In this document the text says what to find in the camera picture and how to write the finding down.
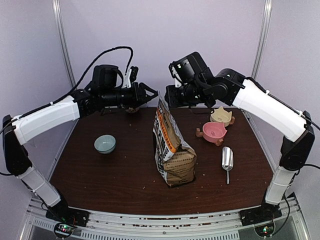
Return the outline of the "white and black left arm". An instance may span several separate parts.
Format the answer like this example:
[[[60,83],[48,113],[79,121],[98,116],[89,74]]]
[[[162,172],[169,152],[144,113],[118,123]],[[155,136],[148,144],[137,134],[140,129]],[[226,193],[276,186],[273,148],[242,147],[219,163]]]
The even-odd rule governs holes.
[[[131,87],[94,87],[89,83],[84,89],[73,90],[57,103],[31,114],[3,118],[3,152],[10,175],[21,180],[39,196],[61,222],[72,218],[72,211],[63,195],[40,173],[24,145],[34,137],[67,122],[85,118],[105,107],[136,109],[158,96],[158,92],[144,83]]]

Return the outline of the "brown dog food bag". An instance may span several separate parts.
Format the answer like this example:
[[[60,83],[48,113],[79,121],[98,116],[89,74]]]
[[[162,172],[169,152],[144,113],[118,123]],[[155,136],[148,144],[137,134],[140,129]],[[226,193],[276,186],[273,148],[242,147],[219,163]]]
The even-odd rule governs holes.
[[[197,154],[184,140],[167,102],[160,96],[152,128],[153,152],[157,171],[170,188],[196,179]]]

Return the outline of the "right arm base board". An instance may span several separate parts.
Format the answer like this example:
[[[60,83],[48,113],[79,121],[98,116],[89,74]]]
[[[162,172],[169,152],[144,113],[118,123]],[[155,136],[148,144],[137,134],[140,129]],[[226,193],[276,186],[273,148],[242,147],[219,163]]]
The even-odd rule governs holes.
[[[270,222],[270,223],[255,225],[254,231],[259,237],[267,238],[274,233],[275,224]]]

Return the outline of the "silver metal food scoop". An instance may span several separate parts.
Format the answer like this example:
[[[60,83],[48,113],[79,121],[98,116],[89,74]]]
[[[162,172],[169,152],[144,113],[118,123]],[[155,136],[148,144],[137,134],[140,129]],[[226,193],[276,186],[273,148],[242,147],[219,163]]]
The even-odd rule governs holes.
[[[234,166],[234,154],[230,147],[224,146],[222,148],[222,168],[226,171],[226,184],[230,184],[230,170]]]

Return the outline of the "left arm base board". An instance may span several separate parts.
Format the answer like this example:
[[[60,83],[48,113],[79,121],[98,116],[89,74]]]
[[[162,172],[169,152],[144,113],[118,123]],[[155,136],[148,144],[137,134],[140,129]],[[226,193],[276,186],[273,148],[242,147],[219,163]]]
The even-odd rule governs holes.
[[[73,234],[74,229],[74,226],[68,225],[63,222],[58,222],[53,228],[53,233],[58,238],[68,238]]]

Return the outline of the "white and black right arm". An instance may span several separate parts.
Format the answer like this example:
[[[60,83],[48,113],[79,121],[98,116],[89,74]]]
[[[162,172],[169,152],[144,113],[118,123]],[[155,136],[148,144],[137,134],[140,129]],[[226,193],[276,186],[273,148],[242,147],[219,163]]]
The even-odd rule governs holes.
[[[267,93],[248,76],[225,68],[216,76],[206,67],[200,70],[169,67],[176,84],[166,87],[165,100],[171,108],[205,104],[211,108],[216,101],[243,110],[282,134],[278,166],[267,187],[261,206],[256,210],[259,220],[268,220],[275,212],[295,175],[305,165],[315,141],[312,121],[306,111],[299,112]]]

